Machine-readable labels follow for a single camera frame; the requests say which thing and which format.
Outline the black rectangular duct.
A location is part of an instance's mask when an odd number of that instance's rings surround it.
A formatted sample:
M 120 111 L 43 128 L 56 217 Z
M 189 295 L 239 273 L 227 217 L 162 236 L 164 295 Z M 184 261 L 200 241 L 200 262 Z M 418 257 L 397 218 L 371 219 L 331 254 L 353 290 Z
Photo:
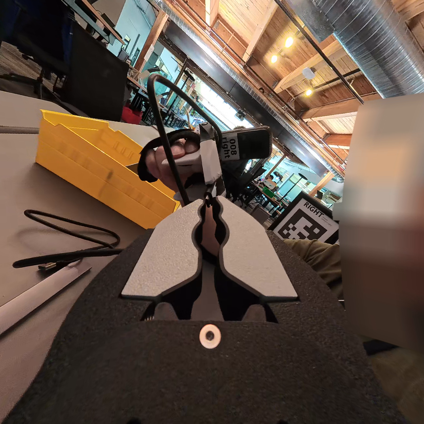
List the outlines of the black rectangular duct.
M 280 145 L 288 148 L 320 177 L 330 171 L 337 182 L 344 182 L 341 172 L 317 153 L 307 143 L 305 137 L 300 135 L 276 108 L 255 91 L 253 85 L 244 76 L 232 70 L 225 61 L 208 50 L 184 21 L 176 16 L 170 16 L 165 36 L 218 86 L 228 92 L 235 103 L 257 123 L 268 126 Z

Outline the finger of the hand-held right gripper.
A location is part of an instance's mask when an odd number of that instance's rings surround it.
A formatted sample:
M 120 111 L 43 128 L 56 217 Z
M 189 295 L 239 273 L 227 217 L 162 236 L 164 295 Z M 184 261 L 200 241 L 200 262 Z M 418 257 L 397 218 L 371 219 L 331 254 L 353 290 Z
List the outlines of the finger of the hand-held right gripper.
M 200 123 L 198 125 L 198 134 L 200 142 L 206 140 L 213 140 L 216 142 L 218 140 L 218 135 L 210 123 Z
M 200 142 L 200 156 L 205 185 L 214 184 L 222 176 L 220 156 L 215 141 Z

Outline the yellow plastic bin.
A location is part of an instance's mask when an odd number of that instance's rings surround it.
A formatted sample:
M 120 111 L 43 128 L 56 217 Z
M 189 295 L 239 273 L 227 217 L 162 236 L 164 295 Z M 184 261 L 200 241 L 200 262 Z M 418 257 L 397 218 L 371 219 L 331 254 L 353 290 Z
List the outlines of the yellow plastic bin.
M 160 181 L 141 181 L 142 146 L 105 120 L 41 109 L 35 162 L 145 229 L 181 208 Z

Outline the spiral silver duct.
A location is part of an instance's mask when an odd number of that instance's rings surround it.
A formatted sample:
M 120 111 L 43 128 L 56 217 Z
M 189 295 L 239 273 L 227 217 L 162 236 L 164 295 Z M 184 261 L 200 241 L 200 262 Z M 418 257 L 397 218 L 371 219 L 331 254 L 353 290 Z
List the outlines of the spiral silver duct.
M 424 54 L 386 0 L 313 1 L 382 98 L 424 92 Z

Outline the blue black office chair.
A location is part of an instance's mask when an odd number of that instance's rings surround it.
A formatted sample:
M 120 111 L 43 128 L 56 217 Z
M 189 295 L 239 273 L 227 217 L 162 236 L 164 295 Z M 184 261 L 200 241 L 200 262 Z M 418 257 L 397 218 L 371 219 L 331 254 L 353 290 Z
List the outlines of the blue black office chair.
M 40 66 L 37 79 L 16 73 L 3 73 L 1 79 L 32 86 L 40 98 L 55 95 L 44 85 L 53 72 L 57 78 L 69 70 L 74 15 L 63 1 L 2 0 L 1 43 L 16 47 L 25 60 Z

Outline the dark flat device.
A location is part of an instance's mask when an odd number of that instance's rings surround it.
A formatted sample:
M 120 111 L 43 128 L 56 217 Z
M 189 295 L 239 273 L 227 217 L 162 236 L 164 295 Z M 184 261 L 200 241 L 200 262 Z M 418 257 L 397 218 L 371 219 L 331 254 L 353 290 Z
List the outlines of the dark flat device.
M 0 334 L 7 332 L 91 268 L 92 266 L 85 260 L 73 262 L 2 305 Z

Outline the person's right hand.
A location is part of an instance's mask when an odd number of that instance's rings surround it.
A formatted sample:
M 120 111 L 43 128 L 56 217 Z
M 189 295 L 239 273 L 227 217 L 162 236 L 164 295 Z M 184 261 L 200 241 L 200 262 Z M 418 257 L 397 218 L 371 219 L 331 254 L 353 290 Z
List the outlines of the person's right hand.
M 198 150 L 199 146 L 195 142 L 188 141 L 187 139 L 179 139 L 171 146 L 172 156 L 175 161 L 184 156 L 191 155 Z M 146 170 L 144 171 L 143 177 L 146 181 L 154 182 L 160 180 L 172 191 L 176 193 L 179 192 L 169 164 L 164 163 L 167 157 L 163 146 L 153 149 L 147 144 L 141 151 L 140 158 L 143 159 L 145 163 Z M 184 185 L 187 184 L 187 180 L 191 181 L 193 179 L 195 184 L 201 182 L 203 187 L 205 187 L 204 180 L 202 179 L 204 176 L 201 165 L 178 167 L 178 169 L 180 170 L 180 179 Z

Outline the black framed marker sign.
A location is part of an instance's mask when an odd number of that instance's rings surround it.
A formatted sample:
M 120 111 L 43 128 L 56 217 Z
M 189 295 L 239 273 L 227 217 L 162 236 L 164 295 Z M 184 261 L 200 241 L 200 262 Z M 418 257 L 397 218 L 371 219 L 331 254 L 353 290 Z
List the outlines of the black framed marker sign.
M 339 224 L 321 201 L 300 192 L 268 228 L 280 239 L 339 241 Z

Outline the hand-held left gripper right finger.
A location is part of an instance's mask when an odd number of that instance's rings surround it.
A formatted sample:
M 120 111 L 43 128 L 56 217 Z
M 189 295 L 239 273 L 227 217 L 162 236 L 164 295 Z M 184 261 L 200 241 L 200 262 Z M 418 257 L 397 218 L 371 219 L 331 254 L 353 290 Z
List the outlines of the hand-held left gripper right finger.
M 296 301 L 298 294 L 265 228 L 223 196 L 214 198 L 222 273 L 261 301 Z

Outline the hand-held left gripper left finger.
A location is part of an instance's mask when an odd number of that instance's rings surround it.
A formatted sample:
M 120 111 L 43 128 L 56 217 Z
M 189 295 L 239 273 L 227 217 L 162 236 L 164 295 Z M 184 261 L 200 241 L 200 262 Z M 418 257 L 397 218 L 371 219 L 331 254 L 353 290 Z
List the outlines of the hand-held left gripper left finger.
M 200 199 L 177 210 L 154 228 L 121 295 L 157 301 L 200 275 L 202 252 L 196 241 Z

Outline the red bean bag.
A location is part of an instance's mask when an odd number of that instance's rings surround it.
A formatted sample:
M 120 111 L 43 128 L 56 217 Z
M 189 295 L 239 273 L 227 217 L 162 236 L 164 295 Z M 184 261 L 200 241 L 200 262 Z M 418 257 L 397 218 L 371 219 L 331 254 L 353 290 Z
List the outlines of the red bean bag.
M 133 124 L 133 125 L 139 125 L 142 120 L 143 112 L 141 110 L 132 109 L 129 106 L 124 106 L 122 115 L 121 115 L 121 121 Z

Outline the person's right forearm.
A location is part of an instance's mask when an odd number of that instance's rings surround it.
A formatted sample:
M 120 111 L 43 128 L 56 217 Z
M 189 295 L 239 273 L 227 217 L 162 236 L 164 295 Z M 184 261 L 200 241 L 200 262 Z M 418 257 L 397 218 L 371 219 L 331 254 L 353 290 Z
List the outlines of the person's right forearm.
M 202 225 L 202 241 L 201 246 L 209 254 L 217 256 L 220 249 L 220 243 L 215 237 L 216 222 L 213 217 L 213 210 L 211 207 L 207 207 L 205 210 L 205 218 Z

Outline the wooden desk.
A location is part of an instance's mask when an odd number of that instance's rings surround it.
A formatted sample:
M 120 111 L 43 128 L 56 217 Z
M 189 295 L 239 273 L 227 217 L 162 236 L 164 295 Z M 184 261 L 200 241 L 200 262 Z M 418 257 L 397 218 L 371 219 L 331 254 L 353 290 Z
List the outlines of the wooden desk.
M 121 45 L 125 44 L 120 34 L 109 23 L 109 20 L 105 19 L 90 1 L 62 0 L 61 2 L 82 18 L 109 45 L 114 45 L 115 41 Z

